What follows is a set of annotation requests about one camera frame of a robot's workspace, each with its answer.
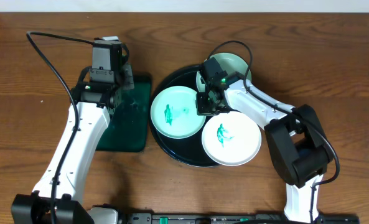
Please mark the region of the light green plate with stain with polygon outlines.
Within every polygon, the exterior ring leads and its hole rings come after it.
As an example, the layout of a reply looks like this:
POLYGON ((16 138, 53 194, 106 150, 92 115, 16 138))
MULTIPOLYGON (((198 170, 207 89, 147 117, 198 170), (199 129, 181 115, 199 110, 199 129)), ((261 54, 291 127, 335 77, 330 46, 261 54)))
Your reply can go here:
POLYGON ((151 105, 151 121, 157 131, 172 139, 197 133, 206 117, 197 114, 196 95, 186 86, 172 86, 157 94, 151 105))

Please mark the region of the pale green plate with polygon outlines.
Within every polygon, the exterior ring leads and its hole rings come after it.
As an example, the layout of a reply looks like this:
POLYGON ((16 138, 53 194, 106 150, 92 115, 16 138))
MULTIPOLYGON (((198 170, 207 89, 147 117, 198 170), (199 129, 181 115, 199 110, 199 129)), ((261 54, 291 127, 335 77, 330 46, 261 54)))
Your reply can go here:
MULTIPOLYGON (((211 58, 215 58, 222 70, 225 70, 229 75, 232 75, 235 72, 245 75, 245 70, 248 68, 248 64, 236 54, 226 52, 217 53, 212 55, 211 58)), ((196 74, 195 82, 197 91, 203 93, 207 86, 201 74, 202 72, 199 70, 196 74)))

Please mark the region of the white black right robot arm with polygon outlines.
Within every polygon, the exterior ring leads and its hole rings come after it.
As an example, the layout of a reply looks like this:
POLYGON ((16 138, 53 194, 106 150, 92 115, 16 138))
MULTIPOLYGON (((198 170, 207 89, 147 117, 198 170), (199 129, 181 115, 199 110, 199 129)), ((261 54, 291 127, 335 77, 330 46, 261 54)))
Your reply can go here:
POLYGON ((320 185, 339 175, 339 159, 309 105, 284 104, 250 81, 210 82, 196 95, 198 114, 210 115, 202 131, 206 154, 225 166, 252 160, 264 136, 275 171, 286 183, 284 214, 290 221, 314 223, 320 185))

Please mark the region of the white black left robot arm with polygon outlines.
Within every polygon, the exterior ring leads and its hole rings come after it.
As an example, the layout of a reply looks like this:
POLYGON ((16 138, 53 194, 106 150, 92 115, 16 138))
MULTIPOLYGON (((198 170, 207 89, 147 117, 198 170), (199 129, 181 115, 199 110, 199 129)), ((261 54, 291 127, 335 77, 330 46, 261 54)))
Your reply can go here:
POLYGON ((86 177, 96 147, 122 101, 121 91, 132 87, 127 47, 117 37, 93 42, 92 65, 70 92, 72 104, 54 156, 29 195, 16 195, 14 223, 121 223, 107 205, 82 206, 86 177))

